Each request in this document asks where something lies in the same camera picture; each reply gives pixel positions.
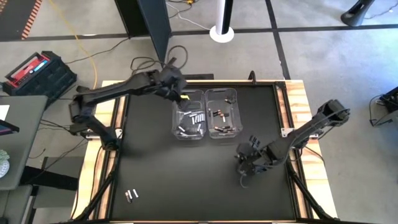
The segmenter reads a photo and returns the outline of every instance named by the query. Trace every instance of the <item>plastic container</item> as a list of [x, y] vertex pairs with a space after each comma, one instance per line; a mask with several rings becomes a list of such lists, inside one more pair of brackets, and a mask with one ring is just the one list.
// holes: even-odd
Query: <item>plastic container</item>
[[206, 107], [211, 138], [233, 138], [243, 130], [238, 108], [238, 94], [235, 89], [207, 90]]
[[190, 104], [181, 110], [173, 103], [172, 132], [180, 140], [199, 140], [206, 133], [205, 93], [201, 90], [183, 90]]

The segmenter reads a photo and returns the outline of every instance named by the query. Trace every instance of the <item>power cord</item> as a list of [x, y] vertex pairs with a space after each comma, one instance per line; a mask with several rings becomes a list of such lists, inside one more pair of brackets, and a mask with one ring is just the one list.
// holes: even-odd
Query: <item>power cord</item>
[[181, 12], [181, 11], [180, 11], [179, 9], [177, 9], [176, 7], [172, 6], [171, 4], [166, 3], [166, 5], [172, 7], [173, 9], [175, 9], [175, 10], [177, 11], [177, 15], [178, 15], [178, 17], [179, 17], [180, 19], [185, 20], [185, 21], [188, 21], [188, 22], [190, 22], [190, 23], [192, 23], [192, 24], [194, 24], [194, 25], [196, 25], [196, 26], [198, 26], [198, 27], [201, 27], [202, 29], [210, 30], [209, 28], [206, 28], [206, 27], [204, 27], [204, 26], [202, 26], [202, 25], [200, 25], [200, 24], [197, 24], [196, 22], [193, 22], [193, 21], [191, 21], [191, 20], [189, 20], [189, 19], [187, 19], [187, 18], [182, 17], [182, 16], [180, 15], [180, 12]]
[[188, 9], [184, 9], [184, 10], [181, 10], [181, 11], [176, 12], [174, 15], [170, 16], [169, 19], [171, 19], [171, 18], [177, 16], [177, 15], [178, 15], [179, 13], [181, 13], [181, 12], [186, 12], [186, 11], [190, 10], [191, 8], [192, 8], [192, 4], [189, 4], [189, 8], [188, 8]]
[[372, 101], [373, 101], [374, 99], [376, 99], [377, 97], [383, 98], [383, 100], [386, 100], [386, 101], [392, 103], [393, 105], [398, 106], [397, 103], [395, 103], [395, 102], [393, 102], [393, 101], [391, 101], [391, 100], [389, 100], [389, 99], [383, 97], [383, 95], [377, 95], [377, 96], [371, 98], [371, 100], [369, 101], [369, 122], [371, 123], [371, 126], [372, 126], [372, 127], [375, 127], [375, 126], [379, 125], [379, 122], [380, 122], [383, 118], [385, 118], [386, 116], [389, 115], [389, 114], [386, 114], [386, 115], [384, 115], [383, 117], [381, 117], [380, 119], [373, 119], [373, 118], [372, 118], [371, 104], [372, 104]]
[[315, 155], [317, 155], [319, 157], [319, 159], [321, 159], [323, 164], [325, 165], [325, 160], [319, 153], [315, 152], [313, 149], [309, 148], [308, 146], [305, 146], [305, 148], [308, 149], [310, 152], [314, 153]]
[[47, 123], [52, 124], [52, 125], [49, 125], [49, 124], [45, 124], [45, 123], [40, 122], [40, 123], [43, 124], [43, 125], [62, 128], [62, 129], [64, 129], [64, 130], [66, 130], [67, 132], [71, 133], [65, 126], [59, 125], [59, 124], [54, 123], [54, 122], [52, 122], [52, 121], [47, 121], [46, 119], [41, 119], [41, 121], [44, 121], [44, 122], [47, 122]]
[[[184, 63], [182, 63], [182, 65], [178, 67], [178, 69], [182, 69], [182, 68], [187, 64], [187, 62], [188, 62], [188, 50], [187, 50], [184, 46], [182, 46], [182, 45], [176, 45], [176, 46], [172, 47], [172, 48], [167, 52], [166, 61], [167, 61], [167, 62], [169, 61], [171, 52], [172, 52], [174, 49], [176, 49], [176, 48], [181, 48], [181, 49], [183, 49], [184, 52], [185, 52], [185, 60], [184, 60]], [[140, 63], [140, 64], [137, 66], [137, 68], [133, 68], [133, 64], [134, 64], [134, 62], [135, 62], [137, 59], [147, 59], [147, 60], [144, 61], [144, 62], [142, 62], [142, 63]], [[161, 64], [161, 65], [163, 65], [163, 66], [168, 66], [166, 63], [160, 62], [160, 61], [158, 61], [158, 60], [154, 60], [154, 59], [151, 58], [151, 57], [135, 57], [135, 58], [132, 59], [131, 64], [130, 64], [130, 69], [132, 70], [132, 75], [134, 75], [135, 73], [137, 73], [137, 71], [139, 71], [139, 70], [151, 68], [151, 67], [152, 67], [153, 65], [155, 65], [156, 63], [159, 63], [159, 64]]]
[[42, 171], [41, 173], [37, 174], [35, 177], [31, 178], [29, 181], [27, 181], [27, 182], [25, 182], [25, 183], [23, 183], [23, 184], [29, 184], [29, 183], [31, 183], [34, 179], [40, 177], [45, 171], [47, 171], [50, 167], [52, 167], [52, 166], [53, 166], [54, 164], [56, 164], [58, 161], [60, 161], [61, 159], [63, 159], [66, 155], [68, 155], [69, 153], [71, 153], [71, 152], [73, 152], [74, 150], [78, 149], [79, 147], [82, 147], [82, 146], [84, 146], [85, 144], [87, 144], [87, 142], [86, 142], [86, 143], [84, 143], [84, 144], [81, 145], [81, 143], [82, 143], [84, 140], [86, 140], [86, 139], [82, 139], [75, 147], [73, 147], [72, 149], [70, 149], [70, 150], [68, 150], [68, 151], [66, 151], [66, 152], [64, 152], [64, 153], [62, 153], [61, 156], [59, 156], [54, 162], [52, 162], [50, 165], [48, 165], [46, 168], [44, 168], [43, 171]]
[[60, 18], [64, 21], [65, 25], [68, 27], [68, 29], [72, 32], [72, 34], [75, 36], [77, 44], [80, 48], [80, 50], [82, 52], [84, 52], [87, 57], [90, 59], [91, 65], [93, 66], [93, 70], [94, 70], [94, 86], [93, 89], [96, 88], [97, 86], [97, 80], [98, 80], [98, 73], [97, 73], [97, 68], [95, 66], [95, 62], [93, 60], [93, 58], [90, 56], [90, 54], [87, 52], [87, 50], [83, 47], [82, 43], [80, 42], [79, 38], [77, 37], [77, 34], [74, 30], [74, 28], [70, 25], [70, 23], [66, 20], [65, 16], [63, 15], [62, 11], [58, 8], [58, 6], [52, 1], [49, 0], [51, 6], [53, 7], [53, 9], [58, 13], [58, 15], [60, 16]]
[[[111, 52], [112, 50], [114, 50], [116, 47], [118, 47], [121, 43], [123, 43], [123, 42], [126, 41], [126, 40], [128, 40], [128, 38], [126, 38], [126, 39], [120, 41], [120, 42], [117, 43], [115, 46], [113, 46], [111, 49], [109, 49], [109, 50], [104, 50], [104, 51], [101, 51], [101, 52], [97, 52], [97, 53], [95, 53], [95, 54], [93, 54], [93, 55], [90, 55], [90, 57], [94, 57], [95, 55], [103, 54], [103, 53], [106, 53], [106, 52]], [[75, 62], [79, 62], [79, 61], [82, 61], [82, 60], [86, 60], [86, 59], [88, 59], [88, 58], [89, 58], [89, 57], [84, 57], [84, 58], [81, 58], [81, 59], [76, 59], [76, 60], [73, 60], [73, 61], [71, 61], [71, 62], [66, 62], [66, 64], [68, 65], [68, 64], [71, 64], [71, 63], [75, 63]]]
[[[102, 145], [101, 145], [101, 146], [99, 147], [99, 149], [98, 149], [97, 156], [96, 156], [96, 159], [95, 159], [95, 162], [94, 162], [93, 183], [92, 183], [92, 185], [91, 185], [90, 198], [92, 198], [92, 196], [93, 196], [94, 181], [95, 181], [95, 172], [96, 172], [95, 167], [97, 166], [98, 157], [99, 157], [101, 148], [102, 148]], [[73, 217], [75, 216], [76, 208], [77, 208], [77, 205], [78, 205], [78, 200], [79, 200], [79, 186], [80, 186], [79, 183], [78, 183], [77, 192], [76, 192], [75, 208], [73, 209], [72, 215], [70, 216], [70, 219], [71, 219], [71, 220], [73, 220]]]
[[296, 150], [299, 150], [299, 151], [300, 151], [300, 154], [298, 155], [298, 158], [296, 158], [296, 159], [291, 159], [290, 161], [292, 161], [292, 162], [297, 162], [297, 161], [301, 160], [301, 156], [303, 155], [303, 149], [304, 149], [304, 148], [308, 149], [310, 152], [312, 152], [312, 153], [314, 153], [315, 155], [317, 155], [317, 156], [319, 157], [319, 159], [321, 159], [322, 162], [325, 163], [325, 160], [323, 159], [323, 157], [322, 157], [319, 153], [317, 153], [315, 150], [309, 148], [308, 146], [304, 146], [304, 147], [301, 148], [301, 149], [296, 149]]
[[398, 1], [393, 6], [391, 6], [387, 11], [384, 11], [384, 12], [382, 12], [380, 14], [372, 15], [371, 17], [365, 17], [365, 19], [373, 19], [375, 17], [382, 16], [382, 15], [388, 13], [388, 12], [392, 12], [392, 9], [397, 7], [397, 6], [398, 6]]

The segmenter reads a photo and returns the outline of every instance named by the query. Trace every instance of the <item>cable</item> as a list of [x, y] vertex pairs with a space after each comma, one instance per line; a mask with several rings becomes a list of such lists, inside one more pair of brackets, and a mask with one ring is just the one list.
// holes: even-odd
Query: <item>cable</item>
[[45, 171], [47, 171], [50, 167], [52, 167], [52, 166], [53, 166], [54, 164], [56, 164], [58, 161], [60, 161], [61, 159], [63, 159], [67, 154], [69, 154], [69, 153], [71, 153], [72, 151], [78, 149], [79, 147], [82, 147], [82, 146], [84, 146], [85, 144], [87, 144], [87, 142], [86, 142], [86, 143], [80, 145], [84, 140], [86, 140], [86, 139], [82, 139], [75, 147], [73, 147], [72, 149], [70, 149], [70, 150], [68, 150], [68, 151], [66, 151], [66, 152], [64, 152], [64, 153], [62, 153], [61, 156], [58, 157], [58, 159], [56, 159], [54, 162], [52, 162], [50, 165], [48, 165], [46, 168], [44, 168], [43, 171], [42, 171], [41, 173], [37, 174], [35, 177], [31, 178], [29, 181], [27, 181], [27, 182], [25, 182], [25, 183], [23, 183], [23, 184], [30, 184], [34, 179], [40, 177], [40, 176], [41, 176]]
[[300, 151], [300, 154], [299, 154], [298, 157], [295, 158], [294, 160], [290, 159], [290, 161], [292, 161], [292, 162], [297, 162], [297, 161], [299, 161], [299, 160], [301, 159], [301, 156], [303, 155], [303, 148], [301, 148], [301, 149], [296, 149], [296, 148], [295, 148], [295, 150], [299, 150], [299, 151]]
[[181, 48], [181, 49], [183, 49], [184, 51], [185, 51], [185, 61], [184, 61], [184, 63], [180, 66], [180, 67], [178, 67], [178, 69], [180, 70], [180, 69], [182, 69], [186, 64], [187, 64], [187, 62], [188, 62], [188, 50], [184, 47], [184, 46], [182, 46], [182, 45], [176, 45], [176, 46], [174, 46], [174, 47], [172, 47], [172, 48], [170, 48], [170, 50], [167, 52], [167, 55], [166, 55], [166, 62], [169, 62], [170, 60], [170, 53], [174, 50], [174, 49], [176, 49], [176, 48]]
[[333, 128], [335, 128], [335, 127], [333, 126], [333, 127], [329, 128], [327, 131], [325, 131], [325, 133], [323, 133], [322, 136], [320, 136], [320, 137], [318, 138], [318, 141], [321, 140], [323, 137], [325, 137], [326, 134], [328, 134], [329, 131], [331, 131]]
[[77, 37], [77, 34], [75, 32], [75, 30], [73, 29], [73, 27], [70, 25], [70, 23], [66, 20], [65, 16], [63, 15], [62, 11], [58, 8], [58, 6], [52, 1], [49, 0], [51, 6], [53, 7], [53, 9], [58, 13], [58, 15], [60, 16], [60, 18], [64, 21], [65, 25], [68, 27], [68, 29], [72, 32], [72, 34], [75, 36], [77, 44], [80, 48], [81, 51], [83, 51], [87, 57], [90, 59], [91, 65], [93, 66], [94, 69], [94, 86], [93, 89], [96, 88], [97, 86], [97, 79], [98, 79], [98, 74], [97, 74], [97, 68], [95, 66], [95, 62], [93, 60], [93, 58], [90, 56], [90, 54], [85, 50], [85, 48], [83, 47], [83, 45], [81, 44], [79, 38]]
[[[101, 145], [101, 146], [99, 147], [99, 149], [98, 149], [97, 156], [96, 156], [96, 159], [95, 159], [95, 162], [94, 162], [93, 183], [92, 183], [92, 185], [91, 185], [90, 199], [91, 199], [92, 196], [93, 196], [94, 181], [95, 181], [95, 172], [96, 172], [95, 167], [97, 166], [98, 156], [99, 156], [99, 154], [100, 154], [100, 152], [101, 152], [101, 148], [102, 148], [102, 145]], [[76, 193], [76, 205], [75, 205], [75, 209], [73, 210], [72, 216], [70, 217], [71, 220], [73, 219], [73, 216], [75, 216], [75, 212], [76, 212], [76, 208], [77, 208], [77, 203], [78, 203], [78, 197], [79, 197], [79, 185], [78, 185], [77, 193]]]
[[388, 101], [389, 103], [392, 103], [392, 104], [398, 106], [397, 103], [395, 103], [395, 102], [393, 102], [393, 101], [391, 101], [391, 100], [389, 100], [389, 99], [383, 97], [383, 95], [377, 95], [377, 96], [371, 98], [371, 100], [369, 101], [369, 122], [371, 123], [372, 127], [375, 127], [375, 126], [379, 125], [379, 122], [380, 122], [383, 118], [385, 118], [386, 116], [389, 115], [389, 113], [388, 113], [388, 114], [384, 115], [383, 117], [381, 117], [381, 118], [379, 118], [379, 119], [372, 119], [371, 104], [372, 104], [372, 101], [373, 101], [375, 98], [377, 98], [377, 97], [381, 97], [381, 98], [383, 98], [383, 100], [386, 100], [386, 101]]
[[[101, 51], [101, 52], [97, 52], [97, 53], [95, 53], [95, 54], [93, 54], [93, 55], [90, 55], [90, 57], [94, 57], [95, 55], [99, 55], [99, 54], [106, 53], [106, 52], [111, 52], [112, 50], [114, 50], [117, 46], [119, 46], [121, 43], [123, 43], [123, 42], [126, 41], [126, 40], [128, 40], [128, 38], [126, 38], [126, 39], [120, 41], [120, 42], [117, 43], [115, 46], [113, 46], [111, 49], [109, 49], [109, 50], [104, 50], [104, 51]], [[71, 61], [71, 62], [66, 62], [65, 64], [68, 65], [68, 64], [71, 64], [71, 63], [79, 62], [79, 61], [81, 61], [81, 60], [86, 60], [86, 59], [88, 59], [88, 58], [89, 58], [89, 57], [84, 57], [84, 58], [81, 58], [81, 59], [76, 59], [76, 60], [73, 60], [73, 61]]]
[[[133, 68], [132, 68], [132, 65], [134, 64], [134, 61], [137, 60], [137, 59], [148, 59], [146, 62], [150, 62], [150, 61], [151, 61], [151, 62], [153, 62], [153, 63], [152, 63], [151, 65], [148, 65], [148, 66], [144, 67], [144, 68], [140, 68], [140, 66], [138, 66], [136, 69], [133, 69]], [[135, 73], [136, 71], [141, 70], [141, 69], [151, 68], [151, 67], [154, 66], [155, 64], [156, 64], [155, 59], [153, 59], [153, 58], [151, 58], [151, 57], [135, 57], [135, 58], [133, 58], [132, 61], [131, 61], [130, 69], [133, 71], [133, 73]]]
[[[181, 68], [183, 68], [183, 67], [187, 64], [187, 62], [188, 62], [188, 50], [187, 50], [187, 48], [185, 48], [184, 46], [182, 46], [182, 45], [176, 45], [176, 46], [172, 47], [172, 48], [167, 52], [166, 61], [167, 61], [167, 62], [169, 61], [169, 57], [170, 57], [171, 51], [173, 51], [173, 49], [176, 49], [177, 47], [182, 48], [182, 49], [185, 51], [185, 61], [184, 61], [184, 63], [183, 63], [180, 67], [178, 67], [178, 69], [181, 69]], [[140, 64], [137, 66], [137, 68], [134, 69], [132, 66], [133, 66], [134, 62], [135, 62], [137, 59], [148, 59], [148, 60], [145, 61], [145, 62], [140, 63]], [[169, 65], [167, 65], [166, 63], [160, 62], [160, 61], [158, 61], [158, 60], [154, 60], [154, 59], [151, 58], [151, 57], [135, 57], [135, 58], [132, 59], [131, 64], [130, 64], [130, 69], [132, 70], [132, 75], [136, 74], [136, 72], [139, 71], [139, 70], [151, 68], [151, 67], [152, 67], [153, 65], [155, 65], [156, 63], [159, 63], [159, 64], [161, 64], [161, 65], [163, 65], [163, 66], [169, 66]]]
[[311, 151], [312, 153], [316, 154], [319, 157], [319, 159], [322, 160], [323, 164], [325, 164], [325, 160], [319, 153], [315, 152], [313, 149], [309, 148], [308, 146], [305, 146], [305, 148], [308, 149], [309, 151]]
[[388, 13], [388, 12], [392, 12], [392, 9], [395, 8], [395, 7], [397, 7], [397, 6], [398, 6], [398, 1], [396, 2], [395, 5], [391, 6], [387, 11], [384, 11], [384, 12], [382, 12], [382, 13], [380, 13], [380, 14], [373, 15], [373, 16], [371, 16], [371, 17], [365, 17], [365, 19], [373, 19], [373, 18], [375, 18], [375, 17], [382, 16], [382, 15]]
[[28, 158], [29, 158], [29, 159], [37, 159], [37, 158], [39, 158], [44, 152], [45, 152], [45, 149], [43, 149], [42, 153], [40, 153], [38, 156], [35, 156], [35, 157], [29, 157], [29, 156], [28, 156]]
[[52, 122], [52, 121], [47, 121], [47, 120], [45, 120], [45, 119], [41, 119], [41, 120], [42, 120], [42, 121], [45, 121], [45, 122], [47, 122], [47, 123], [50, 123], [50, 124], [54, 124], [56, 127], [62, 128], [62, 129], [66, 130], [67, 132], [70, 133], [70, 131], [69, 131], [66, 127], [64, 127], [64, 126], [61, 126], [61, 125], [59, 125], [59, 124], [57, 124], [57, 123], [54, 123], [54, 122]]
[[168, 5], [168, 6], [172, 7], [173, 9], [177, 10], [177, 12], [178, 12], [177, 14], [178, 14], [178, 17], [179, 17], [180, 19], [183, 19], [183, 20], [188, 21], [188, 22], [190, 22], [190, 23], [192, 23], [192, 24], [195, 24], [196, 26], [201, 27], [201, 28], [203, 28], [203, 29], [205, 29], [205, 30], [210, 30], [209, 28], [206, 28], [206, 27], [204, 27], [204, 26], [202, 26], [202, 25], [200, 25], [200, 24], [197, 24], [196, 22], [193, 22], [193, 21], [191, 21], [191, 20], [189, 20], [189, 19], [183, 18], [183, 17], [180, 15], [180, 10], [177, 9], [176, 7], [172, 6], [171, 4], [166, 3], [166, 5]]
[[240, 178], [240, 180], [239, 180], [239, 183], [241, 184], [241, 187], [244, 188], [244, 189], [249, 188], [249, 187], [243, 185], [243, 177], [244, 177], [244, 176], [243, 176], [243, 174], [242, 174], [242, 175], [241, 175], [241, 178]]
[[54, 130], [54, 131], [64, 131], [64, 129], [59, 129], [59, 128], [39, 128], [37, 131], [41, 131], [43, 129], [50, 129], [50, 130]]
[[192, 4], [189, 4], [189, 8], [188, 8], [188, 9], [184, 9], [184, 10], [181, 10], [181, 11], [176, 12], [174, 15], [170, 16], [169, 19], [171, 19], [171, 18], [177, 16], [177, 15], [178, 15], [179, 13], [181, 13], [181, 12], [186, 12], [186, 11], [190, 10], [191, 8], [192, 8]]

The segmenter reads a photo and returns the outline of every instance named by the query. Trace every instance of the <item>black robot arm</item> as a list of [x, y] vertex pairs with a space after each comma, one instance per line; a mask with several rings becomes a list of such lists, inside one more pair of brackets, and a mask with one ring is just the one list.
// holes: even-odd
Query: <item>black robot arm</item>
[[318, 113], [311, 121], [292, 131], [285, 138], [280, 137], [260, 148], [260, 142], [252, 136], [249, 143], [240, 144], [236, 150], [238, 172], [242, 175], [254, 175], [283, 164], [293, 147], [303, 148], [310, 135], [327, 126], [341, 126], [348, 118], [349, 109], [338, 100], [330, 100], [318, 109]]
[[103, 149], [116, 150], [118, 137], [115, 134], [115, 130], [111, 127], [106, 127], [93, 115], [95, 106], [98, 103], [124, 95], [155, 94], [165, 99], [176, 101], [180, 107], [184, 107], [188, 100], [181, 97], [181, 91], [186, 85], [187, 82], [182, 77], [180, 70], [169, 63], [161, 72], [152, 70], [137, 73], [124, 82], [95, 90], [80, 88], [80, 93], [75, 95], [73, 101], [69, 104], [70, 116], [73, 122], [71, 129], [74, 134], [91, 129], [99, 135]]

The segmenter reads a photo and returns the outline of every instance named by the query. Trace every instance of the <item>gray floor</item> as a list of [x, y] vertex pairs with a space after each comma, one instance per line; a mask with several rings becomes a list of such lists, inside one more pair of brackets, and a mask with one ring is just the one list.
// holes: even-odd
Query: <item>gray floor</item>
[[[278, 27], [343, 26], [340, 14], [355, 0], [272, 0]], [[77, 34], [118, 34], [124, 27], [112, 0], [55, 0]], [[395, 0], [376, 1], [367, 16], [380, 13]], [[186, 5], [171, 3], [179, 9]], [[216, 4], [200, 0], [182, 16], [207, 28], [214, 25]], [[364, 24], [398, 24], [398, 9], [384, 16], [365, 20]], [[200, 30], [179, 18], [170, 20], [172, 30]], [[234, 28], [270, 27], [265, 1], [234, 2], [231, 26]], [[71, 35], [62, 20], [44, 1], [30, 36]], [[337, 98], [351, 108], [351, 118], [321, 140], [331, 191], [339, 217], [343, 220], [374, 223], [396, 223], [398, 219], [398, 138], [397, 126], [385, 124], [372, 128], [368, 103], [371, 97], [385, 93], [398, 83], [398, 29], [347, 30], [324, 32], [280, 33], [287, 65], [292, 79], [304, 80], [312, 112], [326, 100]], [[90, 53], [110, 49], [121, 39], [83, 40]], [[251, 70], [258, 78], [283, 79], [272, 33], [236, 34], [233, 41], [217, 44], [208, 35], [176, 36], [169, 47], [184, 45], [189, 61], [184, 74], [214, 73], [216, 79], [246, 79]], [[0, 42], [0, 69], [7, 73], [32, 52], [52, 50], [68, 62], [85, 55], [74, 40], [38, 42]], [[155, 57], [150, 38], [123, 42], [114, 51], [95, 57], [98, 84], [103, 80], [123, 80], [130, 74], [131, 59]], [[183, 52], [176, 51], [178, 62]], [[78, 84], [92, 87], [93, 69], [88, 60], [70, 65], [78, 74]], [[64, 98], [69, 98], [73, 91]], [[59, 124], [70, 122], [68, 100], [54, 103], [44, 119]], [[374, 106], [376, 115], [384, 110]], [[40, 130], [28, 165], [40, 167], [45, 156], [57, 157], [80, 141], [63, 131]], [[81, 147], [69, 156], [84, 156]], [[65, 221], [71, 207], [43, 208], [37, 211], [34, 223]]]

